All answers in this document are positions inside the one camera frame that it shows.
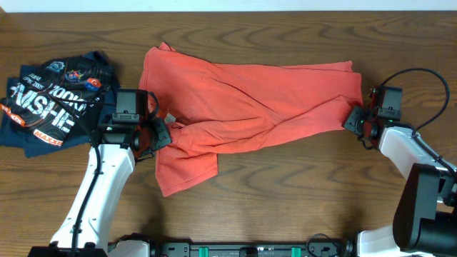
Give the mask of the orange red t-shirt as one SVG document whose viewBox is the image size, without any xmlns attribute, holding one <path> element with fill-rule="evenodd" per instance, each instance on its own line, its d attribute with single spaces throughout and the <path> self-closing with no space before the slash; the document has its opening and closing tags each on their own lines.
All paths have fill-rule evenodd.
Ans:
<svg viewBox="0 0 457 257">
<path fill-rule="evenodd" d="M 171 143 L 157 153 L 164 196 L 218 171 L 218 157 L 338 131 L 363 103 L 350 61 L 296 66 L 214 64 L 168 44 L 145 55 L 139 88 L 168 123 Z"/>
</svg>

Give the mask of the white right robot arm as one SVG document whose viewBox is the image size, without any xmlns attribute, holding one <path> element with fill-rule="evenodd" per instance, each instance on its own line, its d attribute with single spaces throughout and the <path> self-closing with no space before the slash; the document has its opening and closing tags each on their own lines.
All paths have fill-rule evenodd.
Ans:
<svg viewBox="0 0 457 257">
<path fill-rule="evenodd" d="M 369 142 L 406 179 L 390 226 L 358 233 L 342 256 L 455 256 L 456 211 L 437 211 L 442 203 L 456 208 L 456 166 L 439 156 L 397 110 L 355 107 L 343 126 L 361 143 Z"/>
</svg>

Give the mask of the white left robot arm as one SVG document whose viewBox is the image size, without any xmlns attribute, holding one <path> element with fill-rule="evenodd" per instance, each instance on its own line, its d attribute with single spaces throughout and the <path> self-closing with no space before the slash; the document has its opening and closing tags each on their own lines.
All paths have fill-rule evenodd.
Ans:
<svg viewBox="0 0 457 257">
<path fill-rule="evenodd" d="M 126 236 L 109 243 L 109 231 L 121 192 L 136 164 L 171 143 L 165 121 L 113 114 L 94 132 L 96 145 L 72 207 L 47 246 L 34 246 L 30 256 L 150 256 L 151 242 Z"/>
</svg>

